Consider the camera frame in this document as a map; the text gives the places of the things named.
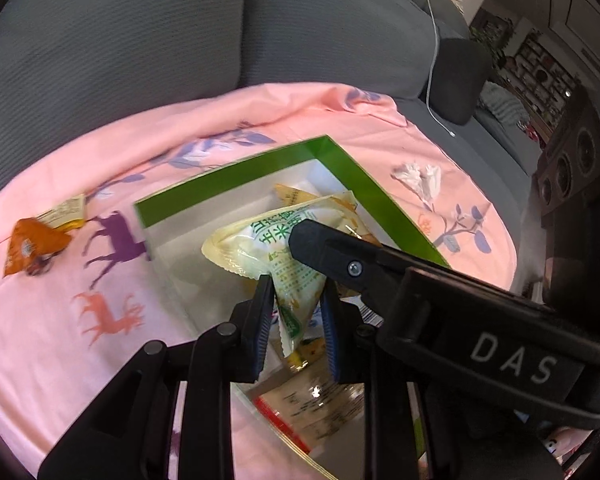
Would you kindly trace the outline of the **white red-edged snack packet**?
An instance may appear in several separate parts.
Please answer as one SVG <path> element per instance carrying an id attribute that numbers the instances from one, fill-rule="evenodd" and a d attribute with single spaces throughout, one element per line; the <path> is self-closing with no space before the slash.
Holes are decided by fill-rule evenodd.
<path id="1" fill-rule="evenodd" d="M 310 454 L 362 413 L 364 386 L 335 382 L 322 356 L 253 404 L 288 441 Z"/>

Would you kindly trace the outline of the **tan golden snack packet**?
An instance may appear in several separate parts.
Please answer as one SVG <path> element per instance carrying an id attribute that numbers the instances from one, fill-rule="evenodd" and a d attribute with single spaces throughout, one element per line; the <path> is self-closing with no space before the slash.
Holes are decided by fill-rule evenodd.
<path id="1" fill-rule="evenodd" d="M 311 200 L 319 200 L 320 196 L 300 190 L 300 188 L 292 188 L 291 186 L 277 183 L 274 186 L 274 191 L 277 198 L 284 206 L 294 206 Z M 350 192 L 329 195 L 328 198 L 333 202 L 340 204 L 343 207 L 355 211 L 358 202 Z"/>

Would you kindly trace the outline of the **pale green biscuit snack bag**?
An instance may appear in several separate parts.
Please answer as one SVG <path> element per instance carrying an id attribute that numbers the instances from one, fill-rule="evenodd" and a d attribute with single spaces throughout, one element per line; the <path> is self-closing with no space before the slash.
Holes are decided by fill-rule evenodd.
<path id="1" fill-rule="evenodd" d="M 314 220 L 359 238 L 370 235 L 356 208 L 350 191 L 315 197 L 223 226 L 202 244 L 202 254 L 230 273 L 250 280 L 272 276 L 284 356 L 302 341 L 326 281 L 325 275 L 292 258 L 291 231 L 303 220 Z"/>

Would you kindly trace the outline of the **orange brown snack packet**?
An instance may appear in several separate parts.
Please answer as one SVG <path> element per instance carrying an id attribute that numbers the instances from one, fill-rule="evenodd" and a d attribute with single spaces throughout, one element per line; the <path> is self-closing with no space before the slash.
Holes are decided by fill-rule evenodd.
<path id="1" fill-rule="evenodd" d="M 72 236 L 56 230 L 35 218 L 16 222 L 9 239 L 4 275 L 20 272 L 43 273 L 55 256 L 63 252 Z"/>

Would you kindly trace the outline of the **yellow barcode snack packet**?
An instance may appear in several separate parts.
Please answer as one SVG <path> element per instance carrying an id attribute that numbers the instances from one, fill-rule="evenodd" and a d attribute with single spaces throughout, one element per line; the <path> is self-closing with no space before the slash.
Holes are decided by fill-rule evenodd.
<path id="1" fill-rule="evenodd" d="M 381 326 L 384 319 L 370 308 L 357 302 L 358 310 L 362 315 L 363 322 L 373 326 Z M 297 344 L 296 350 L 286 357 L 286 361 L 292 370 L 298 372 L 308 365 L 316 362 L 325 352 L 325 337 L 322 319 L 322 308 L 317 306 L 309 319 L 302 341 Z"/>

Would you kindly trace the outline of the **green holographic cardboard box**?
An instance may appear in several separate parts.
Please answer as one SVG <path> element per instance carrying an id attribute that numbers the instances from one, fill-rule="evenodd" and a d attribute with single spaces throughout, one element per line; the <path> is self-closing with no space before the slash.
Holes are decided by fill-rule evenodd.
<path id="1" fill-rule="evenodd" d="M 224 322 L 254 284 L 204 258 L 222 226 L 280 208 L 284 184 L 317 196 L 351 191 L 358 215 L 381 243 L 444 263 L 428 238 L 343 148 L 328 136 L 232 162 L 135 203 L 155 269 L 172 304 L 196 334 Z"/>

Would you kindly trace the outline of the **crumpled white tissue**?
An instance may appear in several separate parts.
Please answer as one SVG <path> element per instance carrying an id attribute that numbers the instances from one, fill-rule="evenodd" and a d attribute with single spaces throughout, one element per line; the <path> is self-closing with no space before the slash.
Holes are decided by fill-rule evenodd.
<path id="1" fill-rule="evenodd" d="M 391 175 L 415 193 L 427 208 L 434 209 L 434 202 L 441 190 L 442 172 L 438 166 L 403 164 L 394 167 Z"/>

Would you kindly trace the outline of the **pink printed blanket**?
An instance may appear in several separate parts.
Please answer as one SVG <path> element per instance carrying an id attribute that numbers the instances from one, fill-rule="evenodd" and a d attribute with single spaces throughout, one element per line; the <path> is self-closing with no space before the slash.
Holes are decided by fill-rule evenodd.
<path id="1" fill-rule="evenodd" d="M 58 148 L 0 193 L 0 436 L 27 471 L 38 471 L 145 341 L 190 335 L 161 298 L 134 203 L 317 136 L 344 148 L 430 240 L 458 226 L 455 243 L 440 248 L 452 268 L 509 288 L 517 254 L 494 201 L 388 96 L 344 84 L 261 84 L 118 120 Z M 441 169 L 433 210 L 393 179 L 403 164 Z M 48 271 L 5 276 L 16 222 L 80 194 L 87 224 Z"/>

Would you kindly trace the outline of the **black round cushion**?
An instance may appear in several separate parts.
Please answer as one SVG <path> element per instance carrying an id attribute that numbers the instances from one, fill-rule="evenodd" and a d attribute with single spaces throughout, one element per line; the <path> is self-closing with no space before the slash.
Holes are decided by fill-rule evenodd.
<path id="1" fill-rule="evenodd" d="M 431 76 L 429 105 L 454 125 L 466 125 L 492 70 L 490 52 L 469 39 L 441 41 Z"/>

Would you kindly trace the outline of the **grey sofa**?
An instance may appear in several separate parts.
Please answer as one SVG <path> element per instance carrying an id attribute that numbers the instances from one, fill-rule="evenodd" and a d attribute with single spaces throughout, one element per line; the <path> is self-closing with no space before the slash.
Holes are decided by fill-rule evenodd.
<path id="1" fill-rule="evenodd" d="M 469 39 L 451 0 L 0 0 L 0 192 L 116 120 L 269 82 L 391 96 L 513 226 L 530 174 L 471 116 L 429 105 L 441 41 Z"/>

